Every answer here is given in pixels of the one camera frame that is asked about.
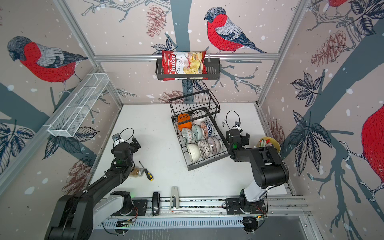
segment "bird head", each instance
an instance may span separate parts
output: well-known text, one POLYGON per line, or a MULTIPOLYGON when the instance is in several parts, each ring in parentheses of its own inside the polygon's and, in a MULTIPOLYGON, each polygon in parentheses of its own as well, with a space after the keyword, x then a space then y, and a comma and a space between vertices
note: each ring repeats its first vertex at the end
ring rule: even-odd
POLYGON ((209 21, 210 23, 212 23, 214 21, 214 19, 221 15, 221 14, 226 14, 224 8, 222 7, 213 7, 213 8, 210 8, 208 11, 207 11, 207 14, 205 15, 204 17, 204 20, 207 20, 209 21))
POLYGON ((26 38, 24 36, 14 37, 8 42, 7 48, 9 51, 9 56, 11 56, 13 61, 17 59, 20 59, 20 61, 26 60, 26 57, 24 54, 24 47, 30 42, 32 41, 29 38, 26 38))

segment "black cable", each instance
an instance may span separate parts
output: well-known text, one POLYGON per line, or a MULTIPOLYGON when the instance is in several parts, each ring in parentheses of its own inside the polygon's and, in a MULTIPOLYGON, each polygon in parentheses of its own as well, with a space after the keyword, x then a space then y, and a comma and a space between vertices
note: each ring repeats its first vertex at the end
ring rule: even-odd
POLYGON ((126 129, 124 129, 123 131, 120 132, 120 134, 119 134, 119 138, 121 138, 121 134, 122 134, 125 130, 127 130, 127 129, 132 129, 132 135, 131 135, 130 138, 128 138, 128 139, 125 140, 124 142, 128 141, 129 139, 131 139, 131 138, 133 137, 133 134, 135 133, 135 130, 134 130, 133 128, 128 127, 128 128, 126 128, 126 129))
POLYGON ((112 234, 112 235, 120 235, 120 233, 112 233, 112 232, 107 231, 107 230, 105 229, 105 227, 104 227, 104 223, 101 222, 101 224, 103 225, 103 228, 104 228, 104 230, 105 230, 107 233, 112 234))
POLYGON ((228 126, 228 123, 227 123, 227 117, 228 117, 228 113, 230 113, 230 112, 234 112, 234 113, 237 114, 237 112, 235 112, 234 110, 231 110, 231 111, 227 112, 227 115, 225 116, 225 123, 227 124, 227 126, 228 126))

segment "bird illustration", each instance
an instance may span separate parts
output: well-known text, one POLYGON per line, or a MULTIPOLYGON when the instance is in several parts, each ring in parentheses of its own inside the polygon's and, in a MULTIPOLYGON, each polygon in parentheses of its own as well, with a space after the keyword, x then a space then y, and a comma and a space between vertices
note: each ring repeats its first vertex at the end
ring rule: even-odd
POLYGON ((336 8, 336 14, 341 14, 341 12, 337 11, 337 7, 339 7, 341 4, 345 3, 347 0, 325 0, 325 2, 328 4, 327 9, 324 11, 324 16, 326 16, 326 12, 329 9, 329 7, 335 7, 336 8))
POLYGON ((251 48, 259 53, 266 53, 255 46, 226 15, 224 8, 213 7, 204 17, 207 20, 208 39, 218 48, 218 52, 231 51, 234 53, 241 48, 251 48))
POLYGON ((360 182, 361 185, 365 186, 368 191, 371 192, 372 198, 368 199, 375 202, 375 193, 384 189, 384 105, 372 114, 364 123, 361 130, 361 143, 362 143, 362 154, 351 152, 348 148, 347 143, 341 142, 346 146, 348 151, 348 157, 345 159, 349 160, 349 155, 363 158, 367 161, 372 170, 381 179, 381 184, 374 190, 370 189, 367 184, 360 182))
POLYGON ((72 75, 77 77, 75 68, 81 61, 88 59, 60 48, 34 43, 24 36, 14 37, 8 42, 7 47, 12 60, 19 59, 36 77, 51 83, 63 83, 64 90, 59 96, 64 92, 69 93, 65 89, 65 81, 72 75))

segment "orange bowl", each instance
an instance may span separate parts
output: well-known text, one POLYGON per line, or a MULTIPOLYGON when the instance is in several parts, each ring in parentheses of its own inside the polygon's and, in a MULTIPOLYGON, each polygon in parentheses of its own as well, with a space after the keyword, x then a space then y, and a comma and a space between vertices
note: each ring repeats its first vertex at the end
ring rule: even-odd
MULTIPOLYGON (((184 121, 187 121, 190 119, 191 119, 191 117, 189 116, 188 113, 182 113, 182 114, 179 114, 177 116, 177 122, 184 122, 184 121)), ((179 128, 180 131, 182 131, 184 127, 191 129, 192 128, 192 122, 186 122, 183 124, 178 124, 177 127, 179 128)))

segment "black wire dish rack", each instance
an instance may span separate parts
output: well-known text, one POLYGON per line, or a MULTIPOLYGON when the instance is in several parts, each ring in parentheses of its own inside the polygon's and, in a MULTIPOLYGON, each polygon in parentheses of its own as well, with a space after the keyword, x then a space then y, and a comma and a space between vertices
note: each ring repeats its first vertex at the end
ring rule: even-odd
MULTIPOLYGON (((203 90, 196 93, 186 94, 181 97, 172 98, 169 100, 169 105, 172 113, 172 123, 188 170, 202 167, 229 156, 228 149, 224 144, 225 137, 218 128, 215 120, 216 114, 220 112, 220 104, 210 90, 203 90), (180 114, 188 114, 190 118, 178 118, 180 114), (208 122, 214 129, 214 131, 212 131, 213 134, 210 137, 217 138, 221 143, 222 148, 215 155, 213 155, 211 151, 206 158, 203 158, 201 155, 198 160, 192 161, 192 155, 188 152, 187 148, 188 143, 184 141, 184 137, 178 126, 179 124, 182 125, 189 122, 192 125, 199 125, 194 124, 193 121, 205 117, 207 117, 205 122, 208 122)), ((192 141, 190 144, 199 146, 198 140, 192 141)))

